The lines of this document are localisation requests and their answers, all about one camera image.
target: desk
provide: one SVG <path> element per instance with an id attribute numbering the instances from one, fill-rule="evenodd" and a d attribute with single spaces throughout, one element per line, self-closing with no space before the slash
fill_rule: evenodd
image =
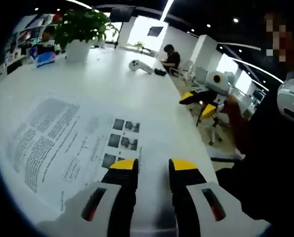
<path id="1" fill-rule="evenodd" d="M 27 110 L 34 98 L 49 90 L 71 97 L 88 96 L 164 120 L 179 138 L 179 143 L 172 144 L 172 157 L 192 160 L 207 181 L 217 182 L 205 145 L 191 114 L 185 106 L 179 104 L 180 95 L 170 77 L 149 75 L 142 70 L 132 72 L 128 64 L 133 59 L 161 68 L 155 58 L 118 49 L 91 49 L 86 64 L 68 64 L 64 57 L 59 56 L 54 64 L 40 68 L 23 65 L 0 83 L 0 139 L 3 140 L 7 135 L 6 126 L 20 119 L 21 112 Z M 23 212 L 34 223 L 55 220 L 60 213 L 39 199 L 23 182 L 19 183 L 16 173 L 2 161 L 2 156 L 3 147 L 0 144 L 1 171 Z M 163 175 L 166 175 L 167 167 L 168 161 L 164 160 L 162 167 L 155 168 L 162 169 Z M 166 196 L 170 207 L 171 192 L 168 190 L 159 195 Z M 149 198 L 146 206 L 155 215 L 165 211 Z M 136 205 L 131 229 L 150 231 L 156 225 L 156 220 L 148 222 L 150 219 L 146 219 L 147 214 L 135 214 L 139 209 Z"/>

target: computer monitor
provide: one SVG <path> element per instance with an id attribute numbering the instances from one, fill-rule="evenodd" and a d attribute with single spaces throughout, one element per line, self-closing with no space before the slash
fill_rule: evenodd
<path id="1" fill-rule="evenodd" d="M 116 7 L 113 8 L 110 15 L 111 22 L 129 22 L 134 7 Z"/>
<path id="2" fill-rule="evenodd" d="M 147 36 L 155 36 L 158 37 L 162 31 L 162 26 L 153 26 L 150 28 Z"/>

